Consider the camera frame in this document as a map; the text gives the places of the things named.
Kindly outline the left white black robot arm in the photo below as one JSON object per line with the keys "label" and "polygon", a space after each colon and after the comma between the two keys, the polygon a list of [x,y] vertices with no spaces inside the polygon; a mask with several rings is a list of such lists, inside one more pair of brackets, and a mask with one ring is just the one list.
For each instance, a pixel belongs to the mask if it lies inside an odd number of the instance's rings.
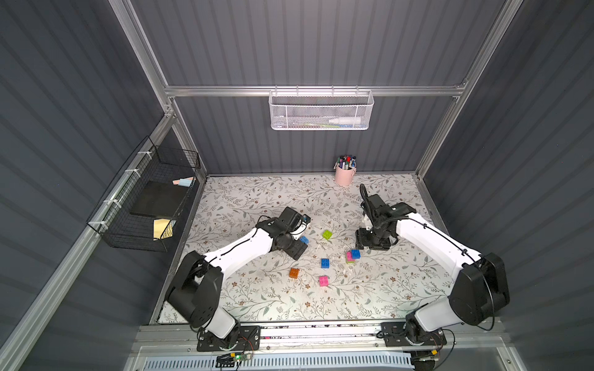
{"label": "left white black robot arm", "polygon": [[311,217],[286,207],[280,216],[261,216],[246,235],[218,250],[188,253],[177,268],[165,300],[193,329],[235,344],[241,325],[221,304],[226,279],[253,260],[283,251],[298,260],[308,244],[302,240]]}

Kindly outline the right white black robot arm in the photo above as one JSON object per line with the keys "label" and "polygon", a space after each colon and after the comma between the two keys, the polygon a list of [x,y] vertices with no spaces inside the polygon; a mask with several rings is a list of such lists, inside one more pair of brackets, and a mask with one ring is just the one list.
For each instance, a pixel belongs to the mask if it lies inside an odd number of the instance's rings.
{"label": "right white black robot arm", "polygon": [[414,346],[448,326],[480,326],[510,304],[503,260],[482,254],[438,230],[406,203],[393,206],[359,187],[364,226],[356,232],[356,248],[389,250],[400,239],[416,246],[453,280],[450,294],[425,304],[405,318],[402,335]]}

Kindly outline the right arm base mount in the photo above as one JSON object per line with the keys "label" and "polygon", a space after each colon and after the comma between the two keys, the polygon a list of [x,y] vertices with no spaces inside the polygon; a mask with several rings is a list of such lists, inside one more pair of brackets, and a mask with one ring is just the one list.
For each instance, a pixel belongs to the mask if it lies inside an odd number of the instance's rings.
{"label": "right arm base mount", "polygon": [[434,346],[442,349],[447,344],[441,329],[426,332],[413,322],[382,322],[375,336],[383,340],[387,347]]}

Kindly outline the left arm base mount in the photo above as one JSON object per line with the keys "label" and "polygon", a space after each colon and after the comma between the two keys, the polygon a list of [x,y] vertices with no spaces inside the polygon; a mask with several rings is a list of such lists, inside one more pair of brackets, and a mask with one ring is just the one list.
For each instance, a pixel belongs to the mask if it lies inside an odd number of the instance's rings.
{"label": "left arm base mount", "polygon": [[197,352],[245,352],[259,350],[261,326],[236,325],[224,338],[201,329],[197,334]]}

